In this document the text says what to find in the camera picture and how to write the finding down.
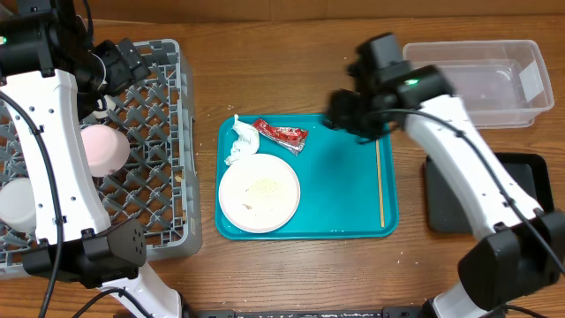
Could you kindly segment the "wooden chopstick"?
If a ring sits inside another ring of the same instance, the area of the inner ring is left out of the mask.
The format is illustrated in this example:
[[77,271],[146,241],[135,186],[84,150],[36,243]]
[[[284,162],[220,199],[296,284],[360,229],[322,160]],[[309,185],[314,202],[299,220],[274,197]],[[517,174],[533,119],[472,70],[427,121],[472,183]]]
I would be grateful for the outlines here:
[[376,169],[377,169],[378,191],[379,191],[380,227],[384,228],[386,225],[386,221],[384,214],[384,196],[383,196],[383,184],[382,184],[380,142],[378,140],[375,142],[375,148],[376,148]]

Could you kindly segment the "white paper cup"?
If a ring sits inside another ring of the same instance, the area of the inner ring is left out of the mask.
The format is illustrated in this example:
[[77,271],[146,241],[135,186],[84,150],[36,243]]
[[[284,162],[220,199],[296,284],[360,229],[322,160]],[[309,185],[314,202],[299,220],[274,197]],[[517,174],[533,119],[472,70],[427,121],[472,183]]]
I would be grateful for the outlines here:
[[97,101],[97,107],[92,112],[92,116],[96,119],[104,119],[109,115],[110,111],[114,111],[117,105],[109,95],[103,96]]

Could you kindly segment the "red snack wrapper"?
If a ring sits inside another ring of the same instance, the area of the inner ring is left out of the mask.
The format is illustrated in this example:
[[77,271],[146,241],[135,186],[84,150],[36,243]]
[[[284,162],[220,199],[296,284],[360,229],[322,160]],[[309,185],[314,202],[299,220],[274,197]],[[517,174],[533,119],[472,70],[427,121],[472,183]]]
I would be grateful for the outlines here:
[[301,128],[272,126],[262,118],[253,122],[252,126],[261,135],[286,148],[293,155],[298,155],[304,149],[309,134]]

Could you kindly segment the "small white plate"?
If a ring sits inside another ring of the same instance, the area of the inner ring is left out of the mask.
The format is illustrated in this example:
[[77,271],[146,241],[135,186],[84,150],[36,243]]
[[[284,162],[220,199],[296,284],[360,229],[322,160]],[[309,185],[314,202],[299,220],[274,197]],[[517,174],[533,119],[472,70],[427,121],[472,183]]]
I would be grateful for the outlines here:
[[90,125],[80,133],[93,177],[113,174],[128,161],[130,143],[118,130],[106,125]]

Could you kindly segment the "white napkin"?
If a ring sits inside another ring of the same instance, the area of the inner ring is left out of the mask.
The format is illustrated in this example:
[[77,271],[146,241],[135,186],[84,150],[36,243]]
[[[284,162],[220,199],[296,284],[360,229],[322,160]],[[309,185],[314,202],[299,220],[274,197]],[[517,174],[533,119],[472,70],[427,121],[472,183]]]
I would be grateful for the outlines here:
[[260,148],[259,131],[254,126],[240,121],[238,114],[234,115],[232,130],[237,134],[237,140],[233,142],[230,154],[224,160],[228,166],[244,157],[256,154]]

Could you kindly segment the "large white plate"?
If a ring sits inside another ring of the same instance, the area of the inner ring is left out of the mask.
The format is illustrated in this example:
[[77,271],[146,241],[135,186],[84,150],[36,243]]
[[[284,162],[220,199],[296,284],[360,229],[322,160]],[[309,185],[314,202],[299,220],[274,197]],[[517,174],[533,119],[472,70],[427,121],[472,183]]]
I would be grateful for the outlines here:
[[301,188],[296,172],[268,154],[233,163],[220,179],[223,215],[239,230],[268,233],[283,227],[297,212]]

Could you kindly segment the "grey metal bowl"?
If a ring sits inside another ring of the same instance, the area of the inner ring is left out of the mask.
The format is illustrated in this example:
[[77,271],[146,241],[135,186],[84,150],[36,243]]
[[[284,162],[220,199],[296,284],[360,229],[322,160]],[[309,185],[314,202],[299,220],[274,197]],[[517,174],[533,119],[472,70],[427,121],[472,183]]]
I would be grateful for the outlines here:
[[1,220],[15,231],[35,230],[34,192],[29,178],[14,179],[2,187]]

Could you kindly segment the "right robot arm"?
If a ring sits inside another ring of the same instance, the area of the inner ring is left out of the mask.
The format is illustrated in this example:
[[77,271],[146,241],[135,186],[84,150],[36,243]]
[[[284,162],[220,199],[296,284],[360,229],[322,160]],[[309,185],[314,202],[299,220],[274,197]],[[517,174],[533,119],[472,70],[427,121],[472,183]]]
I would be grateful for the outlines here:
[[564,214],[544,211],[507,173],[442,72],[412,67],[391,33],[363,42],[357,55],[348,68],[354,88],[331,94],[324,125],[362,143],[403,130],[447,181],[477,241],[458,262],[456,284],[418,315],[495,317],[556,284],[564,274]]

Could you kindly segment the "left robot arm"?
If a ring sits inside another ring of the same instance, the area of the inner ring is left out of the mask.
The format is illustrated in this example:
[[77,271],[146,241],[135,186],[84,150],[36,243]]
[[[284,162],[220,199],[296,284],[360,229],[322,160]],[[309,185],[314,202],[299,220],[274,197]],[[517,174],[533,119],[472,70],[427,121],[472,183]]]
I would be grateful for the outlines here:
[[109,220],[87,164],[80,120],[145,79],[129,40],[93,42],[71,1],[28,0],[1,24],[1,97],[34,192],[36,248],[24,270],[115,295],[136,317],[187,317],[191,308],[147,263],[139,222]]

